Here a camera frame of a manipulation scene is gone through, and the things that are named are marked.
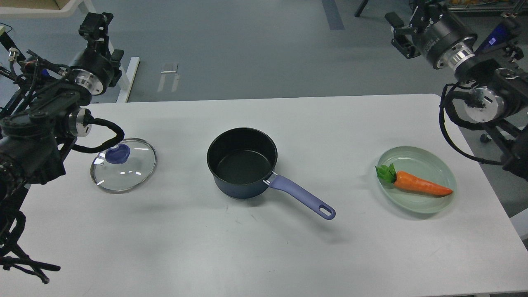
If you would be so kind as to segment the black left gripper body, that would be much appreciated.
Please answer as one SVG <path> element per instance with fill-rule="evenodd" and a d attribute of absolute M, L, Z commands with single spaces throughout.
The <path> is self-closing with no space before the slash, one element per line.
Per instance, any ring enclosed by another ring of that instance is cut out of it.
<path fill-rule="evenodd" d="M 87 41 L 87 46 L 73 59 L 72 79 L 92 96 L 99 96 L 108 87 L 115 87 L 123 73 L 120 67 L 124 51 L 110 49 L 108 26 L 113 17 L 108 12 L 89 12 L 78 30 L 78 34 Z"/>

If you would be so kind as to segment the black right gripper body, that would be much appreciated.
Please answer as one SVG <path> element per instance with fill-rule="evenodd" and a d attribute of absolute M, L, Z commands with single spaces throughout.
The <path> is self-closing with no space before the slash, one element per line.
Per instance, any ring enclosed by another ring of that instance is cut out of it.
<path fill-rule="evenodd" d="M 408 24 L 396 12 L 385 20 L 394 37 L 391 44 L 407 59 L 423 56 L 434 69 L 456 70 L 475 56 L 477 34 L 464 25 L 440 0 L 415 0 Z"/>

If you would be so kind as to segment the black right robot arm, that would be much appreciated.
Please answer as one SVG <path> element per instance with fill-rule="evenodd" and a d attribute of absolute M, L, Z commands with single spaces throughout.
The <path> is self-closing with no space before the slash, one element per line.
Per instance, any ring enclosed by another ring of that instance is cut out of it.
<path fill-rule="evenodd" d="M 524 57 L 517 45 L 522 28 L 504 17 L 477 48 L 477 34 L 439 0 L 417 0 L 409 23 L 395 12 L 384 16 L 391 25 L 392 45 L 407 59 L 423 56 L 432 68 L 449 68 L 455 83 L 444 86 L 439 122 L 449 145 L 481 164 L 497 165 L 524 180 L 528 175 L 527 127 L 507 118 L 527 108 L 527 72 L 517 62 Z M 502 152 L 487 160 L 460 150 L 448 136 L 445 117 L 458 127 L 482 130 Z"/>

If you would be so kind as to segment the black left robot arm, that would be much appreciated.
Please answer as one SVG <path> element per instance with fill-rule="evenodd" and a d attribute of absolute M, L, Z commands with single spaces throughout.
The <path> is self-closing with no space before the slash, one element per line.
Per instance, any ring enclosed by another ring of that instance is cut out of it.
<path fill-rule="evenodd" d="M 34 261 L 18 244 L 26 216 L 21 211 L 30 185 L 47 184 L 65 175 L 71 151 L 98 153 L 124 139 L 117 124 L 95 118 L 87 109 L 93 96 L 121 79 L 124 51 L 110 49 L 111 13 L 89 12 L 79 27 L 87 41 L 72 65 L 56 64 L 28 50 L 21 53 L 1 30 L 8 68 L 1 75 L 19 88 L 1 108 L 1 267 L 18 269 L 49 283 L 45 271 L 60 267 Z"/>

